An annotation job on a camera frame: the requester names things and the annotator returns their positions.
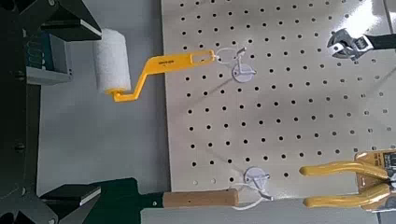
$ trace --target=white roller cover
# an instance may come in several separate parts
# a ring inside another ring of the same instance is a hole
[[[99,91],[131,89],[125,37],[117,31],[102,30],[102,40],[93,43],[96,83]]]

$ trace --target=wooden handle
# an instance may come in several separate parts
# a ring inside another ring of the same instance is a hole
[[[237,206],[236,189],[169,192],[163,195],[163,207]]]
[[[340,196],[318,196],[306,198],[304,204],[308,208],[316,207],[342,207],[351,208],[359,207],[367,204],[378,202],[390,194],[388,184],[380,184],[378,186],[367,189],[361,194],[356,195],[340,195]]]

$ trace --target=pegboard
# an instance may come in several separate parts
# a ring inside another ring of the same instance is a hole
[[[248,83],[218,63],[166,75],[172,190],[228,188],[258,166],[276,200],[356,192],[353,174],[298,172],[396,144],[395,52],[335,59],[326,46],[341,28],[389,34],[383,2],[163,0],[165,54],[247,47],[258,72]]]

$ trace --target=pliers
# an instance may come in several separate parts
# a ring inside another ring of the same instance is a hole
[[[396,187],[396,176],[387,170],[361,161],[335,161],[317,166],[304,166],[300,169],[302,175],[332,175],[343,172],[355,172],[381,180],[379,184],[360,194],[339,196],[317,196],[304,200],[306,207],[359,207],[376,203],[387,198]]]
[[[327,48],[334,58],[356,61],[369,50],[396,49],[396,35],[352,37],[346,29],[341,29],[332,35]]]

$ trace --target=yellow pliers handle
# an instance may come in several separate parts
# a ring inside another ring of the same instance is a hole
[[[355,172],[369,175],[378,179],[388,180],[388,173],[384,169],[369,163],[359,161],[335,161],[317,166],[304,166],[300,169],[302,175],[331,175],[343,172]],[[305,206],[314,207],[359,207],[378,202],[390,195],[389,184],[379,184],[361,194],[340,196],[318,196],[304,200]]]
[[[215,59],[212,49],[153,57],[146,62],[133,93],[124,93],[123,89],[110,89],[106,93],[113,95],[115,102],[135,101],[139,97],[148,75],[193,68],[213,63]]]
[[[360,207],[371,203],[376,203],[390,195],[388,184],[379,184],[360,194],[339,195],[339,196],[318,196],[304,199],[304,204],[308,208],[317,207]]]
[[[303,166],[300,169],[302,175],[332,175],[343,172],[354,172],[378,179],[388,179],[386,170],[361,161],[334,161],[316,166]]]

